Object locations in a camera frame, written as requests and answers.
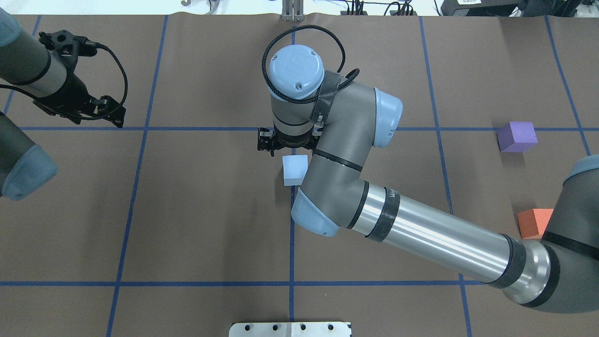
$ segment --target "light blue cap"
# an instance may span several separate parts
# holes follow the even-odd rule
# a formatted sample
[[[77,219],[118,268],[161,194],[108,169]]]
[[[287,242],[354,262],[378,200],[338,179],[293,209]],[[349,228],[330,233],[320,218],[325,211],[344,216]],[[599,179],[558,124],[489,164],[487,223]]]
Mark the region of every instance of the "light blue cap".
[[[6,177],[2,195],[11,200],[21,200],[52,179],[56,173],[58,166],[52,158],[39,145],[33,145],[19,158]]]
[[[17,19],[0,8],[0,47],[17,39],[21,33],[21,24]]]
[[[308,197],[298,188],[294,206],[291,208],[291,217],[295,223],[312,233],[334,236],[339,230],[334,222],[316,207]]]
[[[579,173],[595,169],[599,169],[599,155],[584,157],[574,164],[574,167],[572,167],[572,171],[570,171],[570,174],[568,175],[568,178],[564,180],[564,183],[568,181],[569,178]]]
[[[395,96],[374,88],[376,96],[376,129],[374,133],[375,148],[384,148],[389,145],[404,110],[404,104]]]
[[[271,58],[268,71],[274,87],[296,100],[313,94],[325,78],[325,67],[320,56],[302,44],[281,48]],[[271,94],[282,100],[272,91]]]

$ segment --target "white cube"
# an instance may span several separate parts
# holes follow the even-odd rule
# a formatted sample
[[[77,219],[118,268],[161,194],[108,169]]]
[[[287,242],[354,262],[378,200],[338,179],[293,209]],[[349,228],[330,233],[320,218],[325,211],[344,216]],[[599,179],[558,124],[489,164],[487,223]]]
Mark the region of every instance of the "white cube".
[[[299,186],[308,171],[307,155],[283,156],[283,184]]]

